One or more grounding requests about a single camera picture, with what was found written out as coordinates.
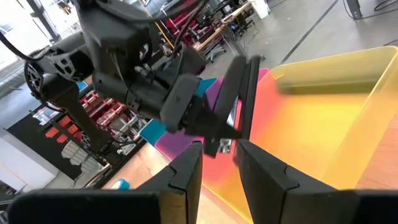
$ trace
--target concrete floor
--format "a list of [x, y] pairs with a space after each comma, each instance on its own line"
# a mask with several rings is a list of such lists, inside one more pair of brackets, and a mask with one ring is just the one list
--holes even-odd
[[[260, 20], [253, 16], [253, 26], [244, 34], [241, 45], [248, 55], [264, 54], [266, 60], [261, 68], [278, 66], [306, 32], [333, 4], [332, 0], [271, 0], [270, 15]], [[381, 0], [359, 0], [364, 16], [373, 15], [373, 8]], [[398, 4], [386, 10], [396, 9]], [[354, 21], [339, 0], [302, 41], [286, 63], [310, 60], [347, 52], [370, 49], [398, 39], [398, 11]], [[219, 55], [214, 64], [208, 64], [202, 78], [224, 75], [234, 55], [227, 45], [227, 52]]]

